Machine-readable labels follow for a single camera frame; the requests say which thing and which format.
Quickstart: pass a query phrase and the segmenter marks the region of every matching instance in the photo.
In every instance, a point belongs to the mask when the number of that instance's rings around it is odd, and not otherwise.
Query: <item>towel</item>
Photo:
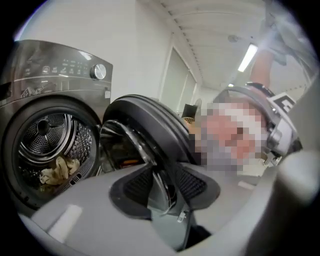
[[[55,160],[56,168],[46,168],[40,173],[40,182],[48,185],[61,185],[80,167],[78,159],[64,159],[58,156]]]

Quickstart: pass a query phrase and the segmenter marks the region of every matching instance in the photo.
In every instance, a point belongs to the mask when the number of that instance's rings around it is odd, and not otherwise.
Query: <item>washing machine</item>
[[[15,42],[0,79],[1,172],[18,211],[31,215],[99,170],[101,122],[110,104],[113,65],[69,46]],[[80,166],[59,185],[41,171],[58,157]]]

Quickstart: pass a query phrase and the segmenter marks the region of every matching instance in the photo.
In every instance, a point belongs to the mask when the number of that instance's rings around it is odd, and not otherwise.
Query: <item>ceiling light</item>
[[[250,44],[248,50],[246,51],[246,54],[238,68],[238,71],[243,72],[246,70],[247,66],[255,56],[256,52],[258,50],[258,47],[254,44]]]

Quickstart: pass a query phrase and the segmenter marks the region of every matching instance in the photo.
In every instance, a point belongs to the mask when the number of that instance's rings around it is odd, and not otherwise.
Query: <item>dial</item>
[[[91,69],[91,77],[93,79],[102,80],[106,77],[107,71],[103,64],[96,64]]]

